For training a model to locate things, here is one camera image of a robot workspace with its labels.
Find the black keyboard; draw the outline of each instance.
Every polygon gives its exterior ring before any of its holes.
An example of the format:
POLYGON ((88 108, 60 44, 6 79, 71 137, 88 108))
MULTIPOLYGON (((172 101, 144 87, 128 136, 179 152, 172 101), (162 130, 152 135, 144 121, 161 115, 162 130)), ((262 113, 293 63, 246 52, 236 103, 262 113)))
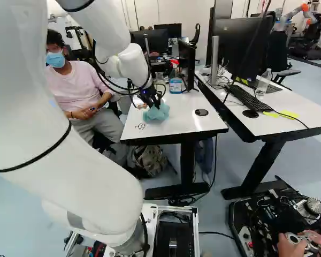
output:
MULTIPOLYGON (((249 87, 249 88, 252 88, 252 89, 257 89, 257 87, 254 86, 254 85, 245 85, 245 86, 247 86, 247 87, 249 87)), ((275 86, 273 86, 273 85, 268 85, 267 90, 266 90, 266 93, 267 93, 267 94, 270 94, 270 93, 278 92, 278 91, 281 91, 281 90, 283 90, 283 89, 281 89, 281 88, 279 88, 279 87, 275 87, 275 86)))
POLYGON ((246 105, 247 108, 253 111, 272 111, 272 108, 267 104, 259 101, 257 98, 246 92, 237 85, 233 85, 229 89, 230 93, 238 100, 246 105))

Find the pink shirt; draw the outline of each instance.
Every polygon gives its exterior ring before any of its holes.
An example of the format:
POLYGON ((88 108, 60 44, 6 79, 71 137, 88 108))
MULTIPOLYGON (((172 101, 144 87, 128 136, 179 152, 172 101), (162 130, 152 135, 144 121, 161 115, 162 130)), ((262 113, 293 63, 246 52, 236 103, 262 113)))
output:
POLYGON ((96 103, 101 98, 99 90, 114 94, 101 82, 89 63, 70 63, 72 70, 68 75, 59 74, 51 66, 46 68, 48 86, 62 110, 78 111, 96 103))

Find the face mask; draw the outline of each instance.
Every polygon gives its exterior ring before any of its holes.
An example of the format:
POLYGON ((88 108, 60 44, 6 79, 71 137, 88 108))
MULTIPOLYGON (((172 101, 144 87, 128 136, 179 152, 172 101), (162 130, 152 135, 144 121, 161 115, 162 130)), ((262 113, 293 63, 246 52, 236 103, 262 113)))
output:
POLYGON ((48 52, 46 62, 54 68, 62 68, 65 64, 63 51, 61 50, 60 52, 48 52))

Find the water bottle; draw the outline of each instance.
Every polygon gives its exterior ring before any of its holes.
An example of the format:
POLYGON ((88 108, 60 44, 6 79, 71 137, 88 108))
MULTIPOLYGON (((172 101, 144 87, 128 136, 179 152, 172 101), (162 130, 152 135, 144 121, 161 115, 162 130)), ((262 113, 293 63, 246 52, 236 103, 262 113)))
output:
POLYGON ((183 90, 183 80, 179 72, 178 60, 171 60, 172 71, 169 75, 169 88, 171 94, 181 94, 183 90))
POLYGON ((259 80, 256 89, 256 94, 258 96, 264 96, 266 94, 266 90, 268 89, 271 80, 271 69, 266 69, 266 71, 262 75, 262 78, 264 78, 265 80, 259 80))

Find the desk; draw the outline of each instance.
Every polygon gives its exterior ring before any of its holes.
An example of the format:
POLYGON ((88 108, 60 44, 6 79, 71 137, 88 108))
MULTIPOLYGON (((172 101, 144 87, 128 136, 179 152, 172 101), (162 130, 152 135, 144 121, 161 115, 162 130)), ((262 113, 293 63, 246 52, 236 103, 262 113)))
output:
MULTIPOLYGON (((225 75, 229 78, 231 76, 228 72, 225 75)), ((244 110, 248 110, 247 107, 231 102, 223 104, 223 99, 226 96, 224 89, 213 89, 206 82, 208 78, 202 76, 199 71, 195 72, 195 76, 199 81, 198 86, 202 93, 244 142, 254 142, 256 140, 265 142, 242 185, 223 189, 221 191, 223 197, 230 200, 247 197, 253 193, 261 193, 269 188, 285 188, 285 183, 280 180, 266 183, 261 182, 273 165, 285 142, 321 134, 321 106, 271 82, 272 85, 280 87, 283 90, 266 94, 261 101, 276 111, 287 110, 299 114, 298 119, 304 122, 309 129, 306 129, 296 120, 284 117, 274 118, 259 114, 258 118, 251 119, 242 114, 244 110)), ((238 82, 236 85, 253 95, 251 88, 238 82)), ((231 94, 227 100, 242 104, 231 94)))
MULTIPOLYGON (((142 103, 136 96, 134 103, 142 103)), ((181 144, 181 185, 146 190, 145 199, 168 198, 173 194, 207 192, 206 183, 193 184, 194 145, 196 141, 211 138, 228 131, 227 125, 200 91, 170 94, 169 85, 163 101, 170 106, 169 118, 163 122, 145 123, 139 110, 131 105, 120 141, 128 145, 181 144), (206 109, 207 116, 198 116, 196 109, 206 109)))

